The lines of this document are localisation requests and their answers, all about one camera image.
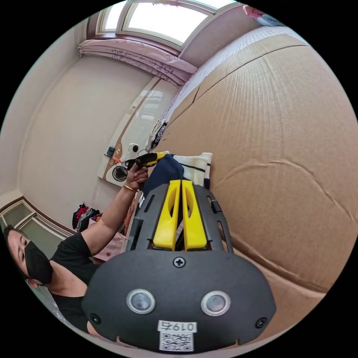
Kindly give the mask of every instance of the woman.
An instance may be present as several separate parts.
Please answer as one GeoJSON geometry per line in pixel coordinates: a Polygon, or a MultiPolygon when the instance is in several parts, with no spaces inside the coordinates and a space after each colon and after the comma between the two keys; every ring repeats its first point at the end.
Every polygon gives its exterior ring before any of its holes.
{"type": "Polygon", "coordinates": [[[97,255],[120,229],[139,185],[148,179],[148,169],[134,165],[102,219],[81,233],[63,240],[50,260],[21,232],[8,226],[4,231],[7,246],[22,277],[37,288],[46,286],[60,312],[76,328],[100,337],[88,322],[81,303],[95,273],[90,257],[97,255]]]}

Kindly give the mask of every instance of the dark hair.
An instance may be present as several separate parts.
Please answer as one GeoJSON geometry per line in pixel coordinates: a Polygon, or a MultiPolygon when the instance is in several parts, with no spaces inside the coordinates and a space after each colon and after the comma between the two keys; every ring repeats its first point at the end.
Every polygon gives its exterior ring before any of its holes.
{"type": "MultiPolygon", "coordinates": [[[[3,231],[4,239],[5,239],[5,241],[6,241],[6,245],[7,245],[7,248],[8,248],[8,249],[9,249],[9,242],[8,242],[8,240],[9,240],[9,233],[10,233],[10,231],[16,231],[16,232],[20,233],[21,235],[25,236],[24,233],[22,233],[20,230],[15,229],[12,225],[8,225],[8,226],[4,229],[4,231],[3,231]]],[[[17,267],[17,269],[18,269],[18,271],[19,271],[21,277],[22,277],[24,280],[29,279],[30,277],[28,277],[27,275],[25,275],[25,274],[22,272],[22,270],[20,269],[19,265],[16,263],[15,260],[14,260],[14,263],[15,263],[15,266],[17,267]]]]}

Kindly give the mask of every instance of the qr code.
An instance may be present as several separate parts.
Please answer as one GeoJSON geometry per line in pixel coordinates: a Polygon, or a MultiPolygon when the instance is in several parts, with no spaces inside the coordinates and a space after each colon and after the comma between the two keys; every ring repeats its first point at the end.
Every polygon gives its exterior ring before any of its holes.
{"type": "Polygon", "coordinates": [[[163,333],[160,332],[161,351],[175,352],[193,352],[193,334],[192,333],[163,333]]]}

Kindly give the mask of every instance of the screw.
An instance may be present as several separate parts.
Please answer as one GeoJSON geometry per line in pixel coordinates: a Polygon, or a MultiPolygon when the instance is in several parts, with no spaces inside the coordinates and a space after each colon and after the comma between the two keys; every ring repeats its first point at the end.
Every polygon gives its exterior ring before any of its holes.
{"type": "Polygon", "coordinates": [[[256,322],[255,327],[256,327],[256,328],[262,328],[266,323],[267,323],[267,318],[266,318],[266,317],[260,318],[260,319],[256,322]]]}
{"type": "Polygon", "coordinates": [[[185,260],[182,257],[177,257],[174,259],[173,264],[175,267],[180,269],[181,267],[184,267],[185,260]]]}
{"type": "Polygon", "coordinates": [[[91,313],[89,318],[91,319],[91,321],[92,321],[94,324],[100,324],[100,323],[101,323],[100,318],[99,318],[96,314],[94,314],[94,313],[91,313]]]}

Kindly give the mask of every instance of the black t-shirt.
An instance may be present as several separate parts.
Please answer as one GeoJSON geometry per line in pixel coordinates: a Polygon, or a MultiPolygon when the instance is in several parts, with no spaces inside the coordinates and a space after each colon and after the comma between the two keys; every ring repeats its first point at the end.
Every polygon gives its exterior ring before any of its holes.
{"type": "MultiPolygon", "coordinates": [[[[88,245],[82,234],[77,233],[58,245],[51,260],[71,271],[88,286],[98,268],[98,265],[95,265],[90,257],[91,252],[88,245]]],[[[81,307],[83,297],[64,297],[51,294],[64,318],[76,328],[88,333],[88,319],[81,307]]]]}

